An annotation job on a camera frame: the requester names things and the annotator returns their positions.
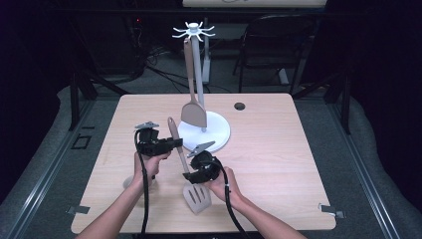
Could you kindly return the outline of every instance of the black chair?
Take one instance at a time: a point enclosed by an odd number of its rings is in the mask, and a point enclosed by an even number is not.
[[[315,21],[303,16],[266,15],[253,20],[242,37],[239,58],[233,75],[240,67],[239,93],[242,92],[244,68],[295,69],[290,94],[294,89],[304,44],[315,31]]]

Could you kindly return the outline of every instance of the wooden table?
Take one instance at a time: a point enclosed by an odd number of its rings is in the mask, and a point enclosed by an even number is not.
[[[205,95],[207,111],[218,113],[230,124],[227,144],[213,153],[232,167],[248,198],[299,230],[326,230],[335,220],[320,212],[329,205],[317,167],[294,102],[287,94]],[[90,208],[77,214],[72,231],[80,233],[105,211],[123,191],[123,182],[133,174],[134,126],[146,121],[160,125],[159,138],[170,137],[167,118],[180,123],[189,95],[126,95],[115,110],[103,147],[81,200]],[[238,111],[235,103],[246,108]],[[185,179],[176,149],[160,163],[160,172],[150,188],[147,233],[198,233],[237,231],[227,208],[214,195],[212,206],[194,215],[182,195]],[[247,231],[254,226],[236,212]],[[121,232],[135,233],[143,220],[143,196],[124,223]]]
[[[183,7],[323,8],[326,0],[183,0]]]

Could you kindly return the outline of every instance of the dark background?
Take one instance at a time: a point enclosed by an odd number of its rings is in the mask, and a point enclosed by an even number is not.
[[[144,6],[137,7],[177,8],[181,1],[139,2]],[[366,21],[322,20],[303,82],[322,81],[352,59],[352,95],[372,124],[379,158],[403,195],[421,211],[422,19],[416,2],[328,1],[326,12],[364,12],[371,7],[378,11]],[[141,39],[143,48],[133,44],[133,36],[126,31],[127,24],[135,24],[133,19],[116,22],[84,16],[73,19],[75,25],[66,18],[53,20],[42,9],[56,4],[22,0],[3,2],[0,7],[1,200],[49,130],[60,106],[56,94],[69,85],[76,69],[141,75],[149,41],[153,41],[152,37]],[[102,4],[133,7],[128,1]],[[155,23],[154,39],[162,39],[169,48],[171,39],[160,38],[159,30],[168,36],[165,29],[183,22],[174,17],[142,20],[145,22],[138,27],[144,28],[145,35],[150,31],[148,23]],[[79,39],[74,31],[87,38]],[[108,38],[109,31],[121,31],[121,38]],[[109,55],[116,52],[121,59],[110,60]]]

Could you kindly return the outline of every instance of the spatula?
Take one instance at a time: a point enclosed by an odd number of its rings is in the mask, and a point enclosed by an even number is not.
[[[183,45],[187,79],[189,81],[190,102],[183,107],[181,119],[182,121],[195,126],[207,127],[207,112],[198,103],[198,101],[196,101],[195,98],[195,90],[193,85],[193,52],[190,39],[186,38],[183,42]]]
[[[169,117],[167,122],[173,139],[179,139],[179,132],[177,131],[176,123],[174,122],[173,118]],[[184,171],[189,173],[189,168],[186,163],[186,158],[183,154],[182,146],[177,147],[177,151],[179,152]],[[210,191],[202,184],[192,184],[189,181],[186,181],[183,187],[183,196],[190,209],[195,214],[198,214],[211,205]]]

